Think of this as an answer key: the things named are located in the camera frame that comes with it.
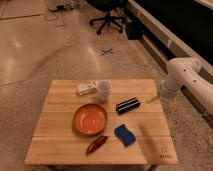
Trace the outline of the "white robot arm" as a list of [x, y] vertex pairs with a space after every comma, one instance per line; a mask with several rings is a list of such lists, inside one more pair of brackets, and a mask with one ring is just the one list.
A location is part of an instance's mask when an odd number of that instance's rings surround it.
[[213, 84], [199, 75], [201, 62], [194, 57], [173, 58], [167, 63], [167, 76], [160, 85], [159, 95], [174, 98], [185, 86], [213, 114]]

